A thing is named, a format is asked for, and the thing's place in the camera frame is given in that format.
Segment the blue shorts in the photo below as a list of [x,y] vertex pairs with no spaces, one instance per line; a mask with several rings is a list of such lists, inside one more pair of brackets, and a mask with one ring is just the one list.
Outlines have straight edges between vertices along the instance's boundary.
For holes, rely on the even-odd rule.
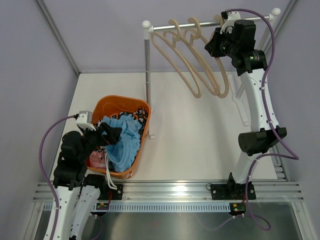
[[107,157],[112,162],[115,172],[127,171],[135,161],[141,145],[139,130],[142,124],[132,114],[122,115],[119,119],[104,116],[103,123],[111,127],[122,128],[116,145],[106,146]]

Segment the pink shark print shorts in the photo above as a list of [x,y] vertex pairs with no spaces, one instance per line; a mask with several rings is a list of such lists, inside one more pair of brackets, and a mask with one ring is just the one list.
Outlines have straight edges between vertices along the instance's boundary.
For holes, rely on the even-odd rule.
[[106,156],[105,151],[93,151],[89,156],[90,167],[106,170],[105,156]]

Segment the orange camouflage shorts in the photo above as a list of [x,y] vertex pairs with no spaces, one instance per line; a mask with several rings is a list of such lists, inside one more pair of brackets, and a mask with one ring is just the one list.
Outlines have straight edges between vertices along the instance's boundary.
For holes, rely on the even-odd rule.
[[122,128],[122,135],[141,140],[148,117],[149,112],[141,106],[135,112],[120,111],[110,117],[104,116],[95,126],[99,127],[101,123],[107,123],[110,127]]

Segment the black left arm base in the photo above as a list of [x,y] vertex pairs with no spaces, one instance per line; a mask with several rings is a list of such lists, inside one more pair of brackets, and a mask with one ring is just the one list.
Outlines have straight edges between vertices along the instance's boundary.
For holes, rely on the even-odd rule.
[[123,184],[116,184],[117,189],[111,189],[108,185],[103,185],[99,187],[100,195],[98,200],[109,201],[109,200],[122,200],[123,198]]

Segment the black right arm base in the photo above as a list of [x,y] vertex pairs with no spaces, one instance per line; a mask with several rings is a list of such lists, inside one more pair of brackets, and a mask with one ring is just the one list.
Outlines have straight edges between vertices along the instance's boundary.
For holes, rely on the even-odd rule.
[[224,184],[211,184],[210,193],[212,200],[243,200],[246,196],[246,184],[230,186]]

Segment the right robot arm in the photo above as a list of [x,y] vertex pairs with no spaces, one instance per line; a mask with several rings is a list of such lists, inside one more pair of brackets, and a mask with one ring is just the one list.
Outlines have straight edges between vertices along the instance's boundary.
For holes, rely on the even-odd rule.
[[258,157],[275,146],[278,137],[283,139],[287,135],[286,128],[280,127],[277,118],[265,110],[264,102],[270,103],[264,77],[268,65],[265,53],[255,49],[255,33],[252,20],[226,21],[215,29],[204,47],[212,57],[231,58],[244,87],[250,113],[250,131],[238,136],[241,152],[236,167],[226,183],[210,186],[213,200],[256,199],[251,175]]

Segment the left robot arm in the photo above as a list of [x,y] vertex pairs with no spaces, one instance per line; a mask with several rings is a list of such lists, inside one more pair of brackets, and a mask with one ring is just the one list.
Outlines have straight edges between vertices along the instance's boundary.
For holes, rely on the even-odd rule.
[[97,200],[119,194],[122,185],[106,183],[98,174],[86,175],[86,160],[97,147],[118,143],[122,128],[101,123],[99,127],[70,131],[62,137],[54,179],[54,196],[46,240],[79,240]]

